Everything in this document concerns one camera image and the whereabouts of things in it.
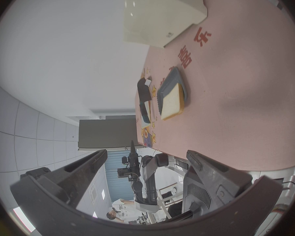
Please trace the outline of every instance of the gray cabinet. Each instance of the gray cabinet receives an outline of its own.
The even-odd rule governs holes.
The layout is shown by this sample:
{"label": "gray cabinet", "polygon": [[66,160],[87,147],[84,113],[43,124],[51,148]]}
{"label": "gray cabinet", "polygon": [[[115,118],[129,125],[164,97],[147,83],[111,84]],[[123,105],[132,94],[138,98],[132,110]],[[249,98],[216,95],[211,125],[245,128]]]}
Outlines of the gray cabinet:
{"label": "gray cabinet", "polygon": [[135,118],[80,120],[78,146],[81,151],[95,151],[101,148],[124,149],[130,147],[131,140],[135,146],[139,145]]}

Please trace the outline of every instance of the pink table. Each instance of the pink table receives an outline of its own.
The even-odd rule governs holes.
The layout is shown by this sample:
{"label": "pink table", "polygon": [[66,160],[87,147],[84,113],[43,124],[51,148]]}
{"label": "pink table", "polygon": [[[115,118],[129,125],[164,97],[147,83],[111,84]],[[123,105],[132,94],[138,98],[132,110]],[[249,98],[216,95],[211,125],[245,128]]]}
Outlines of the pink table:
{"label": "pink table", "polygon": [[[240,170],[294,166],[295,26],[267,0],[204,1],[204,22],[148,51],[142,76],[152,77],[151,147],[181,158],[195,150]],[[155,95],[173,66],[189,97],[181,115],[163,121]],[[143,144],[138,93],[135,104]]]}

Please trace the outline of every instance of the slice of bread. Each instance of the slice of bread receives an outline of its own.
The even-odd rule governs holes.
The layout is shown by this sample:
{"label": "slice of bread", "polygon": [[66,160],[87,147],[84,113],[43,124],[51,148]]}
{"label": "slice of bread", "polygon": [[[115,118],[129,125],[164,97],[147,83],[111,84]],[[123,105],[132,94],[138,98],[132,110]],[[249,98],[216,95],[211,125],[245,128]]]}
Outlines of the slice of bread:
{"label": "slice of bread", "polygon": [[177,83],[172,91],[163,99],[161,119],[167,120],[181,114],[184,111],[184,107],[184,92],[181,84]]}

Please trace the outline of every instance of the blue curtain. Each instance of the blue curtain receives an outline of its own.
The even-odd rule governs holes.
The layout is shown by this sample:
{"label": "blue curtain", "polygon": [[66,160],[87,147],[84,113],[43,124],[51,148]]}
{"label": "blue curtain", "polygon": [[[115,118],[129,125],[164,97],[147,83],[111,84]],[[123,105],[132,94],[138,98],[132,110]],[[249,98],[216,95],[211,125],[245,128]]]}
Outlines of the blue curtain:
{"label": "blue curtain", "polygon": [[117,199],[133,200],[134,194],[128,178],[118,178],[117,176],[117,169],[125,167],[121,162],[121,158],[128,156],[129,153],[129,150],[107,152],[105,169],[111,202]]}

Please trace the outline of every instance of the gray tray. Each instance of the gray tray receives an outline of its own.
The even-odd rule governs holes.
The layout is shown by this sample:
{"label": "gray tray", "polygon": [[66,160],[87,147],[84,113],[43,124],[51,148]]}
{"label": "gray tray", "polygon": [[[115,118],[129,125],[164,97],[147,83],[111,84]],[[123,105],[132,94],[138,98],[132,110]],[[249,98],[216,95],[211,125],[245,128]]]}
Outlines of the gray tray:
{"label": "gray tray", "polygon": [[184,92],[184,102],[186,102],[188,98],[188,94],[187,94],[184,81],[182,80],[179,69],[177,67],[174,67],[170,71],[170,73],[164,80],[163,84],[157,91],[157,104],[158,104],[158,111],[160,115],[162,115],[164,97],[172,91],[172,89],[176,86],[177,83],[182,85],[182,89]]}

